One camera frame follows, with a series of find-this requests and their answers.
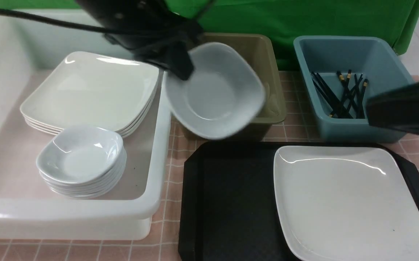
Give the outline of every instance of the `black chopsticks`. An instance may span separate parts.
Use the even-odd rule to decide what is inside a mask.
[[[341,112],[339,114],[339,116],[352,119],[353,117],[350,115],[349,112],[346,112],[345,107],[340,104],[340,100],[337,98],[337,96],[335,96],[333,91],[330,89],[330,87],[327,85],[327,83],[324,81],[324,79],[322,79],[322,77],[319,75],[319,73],[312,72],[312,75],[314,76],[314,79],[317,81],[317,83],[319,83],[319,84],[316,84],[313,81],[314,86],[316,87],[316,89],[322,89],[321,95],[322,95],[322,97],[324,97],[325,101],[329,104],[329,106],[332,107],[332,109],[334,109],[334,111],[336,109],[338,109]]]
[[[313,76],[313,83],[316,90],[321,94],[322,98],[329,104],[332,108],[332,112],[330,112],[329,117],[338,117],[339,119],[353,119],[352,115],[350,114],[350,109],[356,113],[356,119],[363,119],[364,109],[363,109],[363,101],[365,96],[366,88],[369,85],[369,81],[367,79],[364,80],[362,84],[362,90],[359,89],[359,86],[362,82],[363,75],[357,78],[357,74],[354,75],[354,86],[350,89],[350,81],[352,79],[352,70],[348,70],[346,78],[342,75],[340,71],[337,71],[338,79],[343,87],[343,93],[340,99],[334,94],[330,86],[324,81],[322,76],[319,73],[311,72]]]

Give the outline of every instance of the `white plastic bin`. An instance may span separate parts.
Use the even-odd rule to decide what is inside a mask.
[[[98,25],[81,10],[26,10]],[[0,238],[139,240],[158,209],[171,113],[160,89],[138,130],[124,140],[124,176],[92,200],[64,198],[40,178],[35,158],[53,136],[26,125],[24,99],[73,51],[131,58],[101,34],[0,17]]]

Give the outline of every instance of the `blue plastic bin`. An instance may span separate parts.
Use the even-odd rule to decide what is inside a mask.
[[[329,117],[332,109],[312,81],[311,71],[318,72],[340,99],[343,87],[336,72],[341,71],[345,77],[349,69],[358,77],[364,74],[363,79],[369,80],[363,102],[365,108],[369,97],[414,83],[388,43],[374,37],[301,36],[295,39],[293,45],[322,140],[393,143],[405,135],[403,132],[371,127],[367,119]],[[353,78],[349,88],[354,86]]]

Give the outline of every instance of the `black tray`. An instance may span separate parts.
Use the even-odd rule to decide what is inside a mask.
[[[286,145],[384,149],[397,162],[419,209],[417,168],[378,144],[208,142],[184,166],[182,261],[299,260],[285,242],[275,205],[274,153]]]

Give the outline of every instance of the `green backdrop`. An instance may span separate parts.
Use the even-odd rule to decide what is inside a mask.
[[[167,0],[192,16],[207,0]],[[0,0],[0,8],[78,8],[74,0]],[[201,19],[208,32],[259,33],[272,40],[279,69],[297,68],[293,40],[299,35],[375,36],[397,54],[409,45],[419,0],[217,0]]]

